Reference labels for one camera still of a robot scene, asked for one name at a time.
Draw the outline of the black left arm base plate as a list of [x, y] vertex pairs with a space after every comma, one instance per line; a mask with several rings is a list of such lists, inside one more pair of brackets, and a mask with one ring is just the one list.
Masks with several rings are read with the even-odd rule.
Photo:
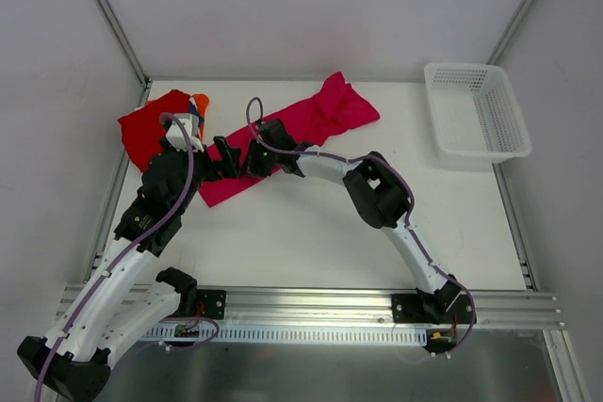
[[212, 320], [222, 320], [225, 316], [226, 298], [225, 290], [198, 288], [193, 304], [194, 314]]

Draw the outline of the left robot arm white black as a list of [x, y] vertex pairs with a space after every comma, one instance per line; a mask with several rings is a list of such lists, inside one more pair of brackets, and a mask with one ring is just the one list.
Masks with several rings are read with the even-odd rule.
[[17, 355], [44, 389], [69, 401], [92, 401], [112, 369], [143, 334], [171, 316], [200, 315], [196, 280], [182, 270], [160, 271], [131, 307], [124, 298], [182, 227], [182, 217], [203, 182], [217, 181], [220, 164], [196, 137], [165, 138], [142, 174], [142, 185], [123, 213], [102, 263], [67, 311], [42, 336], [27, 336]]

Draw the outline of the crimson pink t-shirt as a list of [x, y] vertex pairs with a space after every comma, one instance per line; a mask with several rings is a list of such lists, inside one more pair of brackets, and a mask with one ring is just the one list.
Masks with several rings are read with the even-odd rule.
[[[323, 145], [328, 138], [378, 121], [378, 110], [336, 72], [323, 83], [318, 93], [267, 116], [283, 122], [287, 132], [298, 142]], [[257, 185], [259, 178], [242, 177], [205, 182], [199, 193], [212, 208]]]

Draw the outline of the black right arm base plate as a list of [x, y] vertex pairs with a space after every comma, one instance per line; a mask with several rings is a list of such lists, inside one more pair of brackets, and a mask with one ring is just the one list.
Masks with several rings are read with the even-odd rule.
[[396, 324], [462, 324], [474, 321], [476, 310], [465, 294], [454, 300], [444, 300], [432, 294], [416, 291], [391, 296], [391, 311]]

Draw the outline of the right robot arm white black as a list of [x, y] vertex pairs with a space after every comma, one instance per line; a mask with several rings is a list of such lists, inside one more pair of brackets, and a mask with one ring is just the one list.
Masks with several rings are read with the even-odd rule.
[[345, 157], [309, 142], [296, 142], [279, 120], [249, 123], [253, 136], [248, 156], [265, 171], [281, 168], [299, 177], [342, 185], [360, 218], [383, 232], [407, 265], [416, 285], [416, 300], [402, 308], [418, 322], [440, 324], [453, 315], [460, 295], [467, 296], [467, 324], [476, 322], [468, 289], [430, 255], [412, 222], [416, 201], [410, 186], [379, 154]]

